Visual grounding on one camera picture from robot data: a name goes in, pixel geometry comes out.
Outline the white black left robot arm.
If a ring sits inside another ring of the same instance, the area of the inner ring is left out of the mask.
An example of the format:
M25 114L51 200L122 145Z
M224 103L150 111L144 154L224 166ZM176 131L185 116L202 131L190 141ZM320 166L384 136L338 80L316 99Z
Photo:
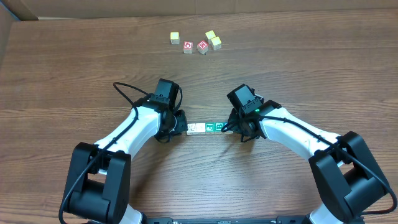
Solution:
M131 161L150 138L167 143L187 131L182 98L178 84L160 79L154 93L130 101L129 116L114 131L74 148L58 211L60 223L64 213L87 223L146 223L146 216L129 204Z

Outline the green B wooden block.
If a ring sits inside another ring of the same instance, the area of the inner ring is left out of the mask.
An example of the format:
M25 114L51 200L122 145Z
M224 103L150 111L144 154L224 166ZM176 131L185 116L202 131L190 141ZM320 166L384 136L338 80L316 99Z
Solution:
M215 123L215 134L222 134L222 129L225 123Z

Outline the white picture wooden block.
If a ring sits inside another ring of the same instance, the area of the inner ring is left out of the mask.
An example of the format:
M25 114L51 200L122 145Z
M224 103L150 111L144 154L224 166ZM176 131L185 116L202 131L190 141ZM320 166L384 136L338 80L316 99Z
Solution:
M195 135L197 134L197 127L195 123L189 123L187 124L187 135Z

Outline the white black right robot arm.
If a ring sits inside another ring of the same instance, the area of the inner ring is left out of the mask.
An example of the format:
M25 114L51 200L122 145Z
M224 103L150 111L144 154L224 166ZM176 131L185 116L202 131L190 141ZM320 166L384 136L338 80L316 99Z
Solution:
M222 132L240 134L241 142L258 138L278 142L308 161L322 204L304 216L303 223L362 223L365 215L397 208L396 194L359 134L316 128L245 84L227 97L233 109ZM392 198L390 208L368 209L387 194Z

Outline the green letter wooden block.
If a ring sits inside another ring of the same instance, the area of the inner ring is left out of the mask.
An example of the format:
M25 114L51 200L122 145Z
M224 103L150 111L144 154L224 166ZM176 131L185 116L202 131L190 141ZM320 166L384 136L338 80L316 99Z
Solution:
M206 132L206 134L214 134L215 133L215 123L206 123L205 124L205 132Z

